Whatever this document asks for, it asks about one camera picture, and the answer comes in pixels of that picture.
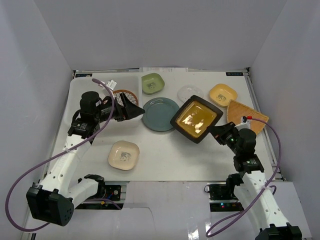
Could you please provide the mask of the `black square amber plate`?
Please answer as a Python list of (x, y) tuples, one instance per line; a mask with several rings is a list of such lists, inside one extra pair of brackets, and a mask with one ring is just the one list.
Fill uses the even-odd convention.
[(223, 116), (223, 112), (207, 100), (192, 95), (175, 115), (170, 124), (195, 144), (200, 143)]

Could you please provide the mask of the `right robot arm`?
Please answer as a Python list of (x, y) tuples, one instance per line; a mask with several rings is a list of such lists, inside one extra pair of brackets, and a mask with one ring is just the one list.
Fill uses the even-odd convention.
[(280, 210), (267, 179), (261, 161), (255, 153), (256, 133), (250, 128), (238, 129), (233, 122), (208, 127), (220, 145), (228, 146), (234, 153), (236, 174), (228, 177), (226, 195), (238, 199), (243, 211), (230, 215), (232, 221), (213, 232), (213, 224), (206, 232), (211, 238), (225, 231), (244, 215), (248, 215), (252, 227), (257, 231), (257, 240), (300, 240), (302, 232), (290, 224)]

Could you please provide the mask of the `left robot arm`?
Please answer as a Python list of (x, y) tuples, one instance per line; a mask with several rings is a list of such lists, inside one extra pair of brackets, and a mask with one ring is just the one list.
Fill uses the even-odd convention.
[(101, 123), (131, 120), (145, 113), (143, 108), (133, 104), (124, 93), (120, 97), (122, 104), (118, 104), (112, 96), (100, 98), (95, 91), (82, 94), (80, 109), (73, 115), (67, 132), (65, 154), (58, 157), (46, 177), (39, 184), (33, 184), (26, 193), (34, 219), (65, 226), (76, 207), (87, 199), (99, 200), (105, 196), (105, 179), (100, 175), (87, 174), (73, 187), (70, 187), (70, 182), (100, 131)]

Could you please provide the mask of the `teal round plate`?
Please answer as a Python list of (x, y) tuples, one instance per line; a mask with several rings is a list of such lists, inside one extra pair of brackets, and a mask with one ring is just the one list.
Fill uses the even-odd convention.
[(179, 105), (170, 98), (156, 97), (143, 106), (142, 122), (149, 130), (164, 133), (173, 129), (170, 121), (179, 110)]

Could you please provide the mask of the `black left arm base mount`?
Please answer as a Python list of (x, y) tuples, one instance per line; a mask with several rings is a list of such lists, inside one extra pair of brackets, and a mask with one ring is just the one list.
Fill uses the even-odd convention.
[(89, 201), (80, 204), (77, 210), (121, 210), (124, 205), (121, 185), (106, 185), (103, 200), (91, 197)]

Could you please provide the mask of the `flower pattern round bowl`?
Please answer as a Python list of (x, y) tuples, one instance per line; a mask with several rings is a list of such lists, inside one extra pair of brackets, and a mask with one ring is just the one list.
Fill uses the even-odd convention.
[(138, 97), (132, 92), (129, 91), (127, 89), (118, 89), (118, 90), (114, 90), (113, 91), (113, 97), (114, 97), (114, 101), (116, 105), (119, 105), (121, 107), (124, 106), (122, 98), (121, 98), (121, 94), (124, 94), (125, 97), (134, 105), (138, 106), (139, 105), (139, 101), (138, 101)]

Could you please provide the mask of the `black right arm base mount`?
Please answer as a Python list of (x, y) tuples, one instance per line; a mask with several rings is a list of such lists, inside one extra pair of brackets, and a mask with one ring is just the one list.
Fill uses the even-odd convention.
[(241, 212), (244, 210), (241, 202), (235, 196), (235, 187), (242, 184), (238, 173), (230, 174), (223, 183), (209, 183), (203, 190), (209, 196), (210, 212)]

